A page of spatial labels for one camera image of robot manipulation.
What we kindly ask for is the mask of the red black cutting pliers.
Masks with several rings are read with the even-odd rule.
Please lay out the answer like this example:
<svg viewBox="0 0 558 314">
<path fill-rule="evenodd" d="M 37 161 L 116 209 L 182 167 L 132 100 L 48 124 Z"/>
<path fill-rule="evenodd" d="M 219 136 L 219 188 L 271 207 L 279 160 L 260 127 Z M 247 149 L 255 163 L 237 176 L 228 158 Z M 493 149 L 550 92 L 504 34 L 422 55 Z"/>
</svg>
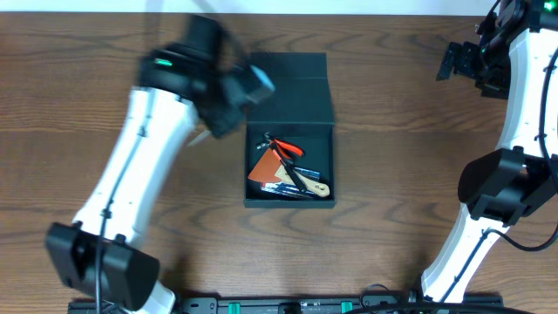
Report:
<svg viewBox="0 0 558 314">
<path fill-rule="evenodd" d="M 305 152 L 297 145 L 281 140 L 269 133 L 263 135 L 263 141 L 256 145 L 258 150 L 270 148 L 280 160 L 285 161 L 289 165 L 293 165 L 295 160 L 303 157 Z"/>
</svg>

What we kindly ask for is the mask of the black gift box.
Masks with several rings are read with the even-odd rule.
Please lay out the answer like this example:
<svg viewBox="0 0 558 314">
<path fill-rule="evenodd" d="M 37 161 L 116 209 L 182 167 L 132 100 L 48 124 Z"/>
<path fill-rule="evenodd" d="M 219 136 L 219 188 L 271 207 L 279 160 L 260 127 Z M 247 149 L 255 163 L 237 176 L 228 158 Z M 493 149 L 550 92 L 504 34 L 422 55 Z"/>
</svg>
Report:
<svg viewBox="0 0 558 314">
<path fill-rule="evenodd" d="M 313 52 L 254 52 L 253 63 L 264 70 L 275 92 L 249 113 L 245 133 L 245 173 L 249 174 L 263 156 L 257 146 L 269 133 L 299 146 L 304 156 L 296 161 L 303 169 L 320 174 L 330 195 L 296 199 L 261 190 L 261 185 L 245 180 L 247 208 L 330 209 L 335 196 L 335 115 L 330 95 L 327 58 Z"/>
</svg>

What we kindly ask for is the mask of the small hammer red black handle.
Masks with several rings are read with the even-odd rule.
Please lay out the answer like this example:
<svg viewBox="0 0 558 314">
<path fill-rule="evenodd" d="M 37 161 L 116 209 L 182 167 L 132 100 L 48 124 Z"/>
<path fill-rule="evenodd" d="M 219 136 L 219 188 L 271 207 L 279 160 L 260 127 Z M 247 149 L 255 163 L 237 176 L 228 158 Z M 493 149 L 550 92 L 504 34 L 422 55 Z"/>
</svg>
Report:
<svg viewBox="0 0 558 314">
<path fill-rule="evenodd" d="M 293 184 L 297 187 L 297 189 L 302 192 L 305 193 L 307 191 L 306 185 L 303 183 L 303 181 L 298 177 L 298 175 L 296 174 L 295 170 L 293 169 L 293 165 L 289 165 L 287 164 L 285 161 L 280 160 L 277 156 L 276 158 L 282 163 L 288 177 L 293 181 Z"/>
</svg>

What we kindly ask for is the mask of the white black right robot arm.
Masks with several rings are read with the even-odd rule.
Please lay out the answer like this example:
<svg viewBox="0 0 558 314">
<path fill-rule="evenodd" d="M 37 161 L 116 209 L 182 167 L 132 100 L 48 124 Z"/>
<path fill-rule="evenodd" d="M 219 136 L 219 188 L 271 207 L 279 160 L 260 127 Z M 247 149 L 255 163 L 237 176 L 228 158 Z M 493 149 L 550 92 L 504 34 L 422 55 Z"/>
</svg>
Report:
<svg viewBox="0 0 558 314">
<path fill-rule="evenodd" d="M 557 194 L 557 2 L 500 0 L 482 23 L 477 44 L 451 42 L 438 80 L 472 79 L 482 96 L 504 99 L 507 111 L 496 148 L 468 163 L 458 185 L 457 221 L 434 262 L 422 273 L 417 299 L 460 304 L 484 257 L 508 230 Z"/>
</svg>

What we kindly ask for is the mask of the orange scraper wooden handle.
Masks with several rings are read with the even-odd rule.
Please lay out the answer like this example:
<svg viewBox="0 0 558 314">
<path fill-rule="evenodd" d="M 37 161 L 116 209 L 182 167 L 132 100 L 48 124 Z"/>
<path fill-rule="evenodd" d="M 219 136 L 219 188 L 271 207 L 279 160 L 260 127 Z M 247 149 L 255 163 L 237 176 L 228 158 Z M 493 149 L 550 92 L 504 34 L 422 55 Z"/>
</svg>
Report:
<svg viewBox="0 0 558 314">
<path fill-rule="evenodd" d="M 287 183 L 295 187 L 296 182 L 303 183 L 307 191 L 319 197 L 330 195 L 330 188 L 327 184 L 311 180 L 292 168 L 287 169 L 270 148 L 265 151 L 261 159 L 256 163 L 248 178 L 260 183 Z"/>
</svg>

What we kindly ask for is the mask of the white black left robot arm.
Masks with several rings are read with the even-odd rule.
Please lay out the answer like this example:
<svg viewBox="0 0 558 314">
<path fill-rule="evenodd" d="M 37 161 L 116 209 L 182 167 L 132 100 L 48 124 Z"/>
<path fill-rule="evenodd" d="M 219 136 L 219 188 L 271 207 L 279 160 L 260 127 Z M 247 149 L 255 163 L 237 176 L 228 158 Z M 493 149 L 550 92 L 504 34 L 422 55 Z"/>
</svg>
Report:
<svg viewBox="0 0 558 314">
<path fill-rule="evenodd" d="M 173 313 L 177 295 L 142 251 L 153 206 L 184 141 L 199 123 L 214 137 L 237 128 L 273 91 L 241 61 L 219 69 L 218 44 L 172 43 L 139 63 L 125 123 L 97 186 L 68 225 L 53 223 L 45 247 L 61 282 L 94 298 L 98 313 Z"/>
</svg>

